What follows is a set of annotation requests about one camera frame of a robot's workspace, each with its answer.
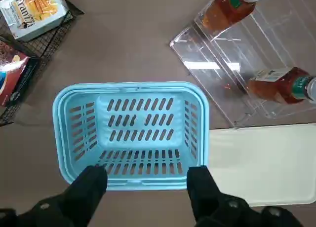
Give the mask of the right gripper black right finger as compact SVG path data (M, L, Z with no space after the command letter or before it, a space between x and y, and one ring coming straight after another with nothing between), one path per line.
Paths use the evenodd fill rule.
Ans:
M301 227L287 209L266 206L261 212L242 198L222 193L206 166L190 167L187 191L197 227Z

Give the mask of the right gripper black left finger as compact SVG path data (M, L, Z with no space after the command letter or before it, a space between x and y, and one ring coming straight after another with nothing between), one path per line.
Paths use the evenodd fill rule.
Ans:
M1 208L2 227L86 227L103 195L108 175L104 166L87 166L61 194L39 201L23 214Z

